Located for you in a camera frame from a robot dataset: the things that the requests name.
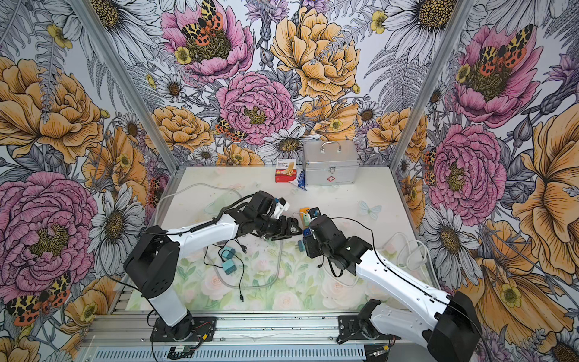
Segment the white power strip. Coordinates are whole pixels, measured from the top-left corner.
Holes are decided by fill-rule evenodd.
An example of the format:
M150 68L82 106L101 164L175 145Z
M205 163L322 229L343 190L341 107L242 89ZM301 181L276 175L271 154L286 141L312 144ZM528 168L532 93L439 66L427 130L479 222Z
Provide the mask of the white power strip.
M272 217L274 219L279 219L282 214L288 211L290 208L290 204L284 198L276 198L275 199L275 208Z

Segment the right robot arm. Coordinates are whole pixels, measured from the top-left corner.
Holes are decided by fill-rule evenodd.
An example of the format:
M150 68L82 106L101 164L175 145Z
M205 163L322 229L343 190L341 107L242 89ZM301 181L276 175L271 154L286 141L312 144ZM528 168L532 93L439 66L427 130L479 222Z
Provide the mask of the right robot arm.
M308 215L304 232L308 257L324 257L331 270L375 284L404 307L393 309L380 300L369 300L353 321L342 324L345 336L339 337L339 343L357 334L364 339L392 335L426 348L437 361L472 359L482 328L468 296L450 295L413 277L381 256L373 242L345 236L333 218L318 208Z

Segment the red cardboard box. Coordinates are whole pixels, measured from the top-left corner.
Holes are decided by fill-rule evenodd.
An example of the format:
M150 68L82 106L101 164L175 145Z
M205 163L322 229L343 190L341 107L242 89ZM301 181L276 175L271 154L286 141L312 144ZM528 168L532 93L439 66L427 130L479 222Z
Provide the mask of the red cardboard box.
M274 180L276 183L289 183L297 178L296 160L279 158L276 161Z

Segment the aluminium front rail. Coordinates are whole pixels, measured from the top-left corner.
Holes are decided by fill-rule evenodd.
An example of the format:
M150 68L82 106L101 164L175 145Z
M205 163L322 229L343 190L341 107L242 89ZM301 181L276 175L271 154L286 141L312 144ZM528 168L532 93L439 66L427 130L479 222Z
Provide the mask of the aluminium front rail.
M104 346L148 346L175 343L176 339L153 327L155 315L126 312L99 317L90 327L85 344ZM196 313L192 336L186 342L197 342L202 336L214 345L250 344L324 344L368 342L369 333L360 332L357 312L223 312ZM404 342L426 346L433 332L424 321L411 312L378 306L367 318L386 338L399 337Z

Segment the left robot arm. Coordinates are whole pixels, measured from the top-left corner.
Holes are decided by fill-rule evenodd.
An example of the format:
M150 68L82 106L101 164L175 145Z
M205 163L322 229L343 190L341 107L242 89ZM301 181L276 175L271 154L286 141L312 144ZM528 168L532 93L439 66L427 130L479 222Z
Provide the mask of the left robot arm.
M204 223L169 230L158 225L146 229L125 260L124 270L158 313L155 330L176 341L187 340L195 332L194 318L173 287L182 258L245 235L272 241L301 235L299 221L283 215L289 206L282 198L257 191L225 206Z

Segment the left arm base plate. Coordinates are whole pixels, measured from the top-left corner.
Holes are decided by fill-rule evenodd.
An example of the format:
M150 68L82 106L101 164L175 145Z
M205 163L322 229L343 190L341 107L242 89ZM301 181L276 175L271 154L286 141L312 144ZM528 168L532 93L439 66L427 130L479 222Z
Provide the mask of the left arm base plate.
M185 316L175 326L169 327L161 318L155 321L151 342L212 341L217 319L207 316Z

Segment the teal usb charger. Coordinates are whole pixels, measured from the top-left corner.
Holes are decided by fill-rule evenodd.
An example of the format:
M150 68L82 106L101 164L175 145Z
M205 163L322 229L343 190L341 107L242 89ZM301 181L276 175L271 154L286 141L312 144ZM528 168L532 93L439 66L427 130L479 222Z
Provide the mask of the teal usb charger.
M236 250L231 247L223 247L223 249L220 250L220 257L222 258L223 261L234 258L235 254Z
M227 274L227 275L231 275L232 273L237 271L237 266L235 265L235 262L233 259L227 259L222 263L222 268L223 271Z

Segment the orange power strip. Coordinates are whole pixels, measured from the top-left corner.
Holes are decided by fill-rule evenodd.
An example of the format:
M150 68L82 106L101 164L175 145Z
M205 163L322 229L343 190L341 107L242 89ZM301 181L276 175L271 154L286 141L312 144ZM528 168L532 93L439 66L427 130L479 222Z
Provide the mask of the orange power strip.
M305 228L308 228L312 217L309 214L310 208L302 208L299 210L299 216Z

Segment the silver metal case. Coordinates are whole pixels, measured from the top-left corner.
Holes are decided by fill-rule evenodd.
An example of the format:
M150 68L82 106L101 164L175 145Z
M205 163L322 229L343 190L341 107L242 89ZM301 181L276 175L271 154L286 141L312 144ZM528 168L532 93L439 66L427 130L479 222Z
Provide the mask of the silver metal case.
M359 168L357 149L350 140L306 143L303 165L307 187L353 184Z

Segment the blue white packet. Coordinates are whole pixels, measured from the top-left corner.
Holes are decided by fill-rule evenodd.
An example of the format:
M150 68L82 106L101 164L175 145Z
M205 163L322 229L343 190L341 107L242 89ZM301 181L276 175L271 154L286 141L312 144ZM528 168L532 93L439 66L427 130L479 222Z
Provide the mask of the blue white packet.
M306 180L305 180L305 171L299 170L296 173L296 178L290 182L290 184L294 185L295 187L306 191Z

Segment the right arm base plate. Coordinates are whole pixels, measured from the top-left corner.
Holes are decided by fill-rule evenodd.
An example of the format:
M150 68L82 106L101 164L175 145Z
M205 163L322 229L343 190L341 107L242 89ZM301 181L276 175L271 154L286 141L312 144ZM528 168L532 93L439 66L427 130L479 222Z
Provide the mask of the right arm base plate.
M338 344L350 341L388 341L395 342L398 336L378 332L366 319L360 319L355 315L340 315L338 317L339 335L336 337Z

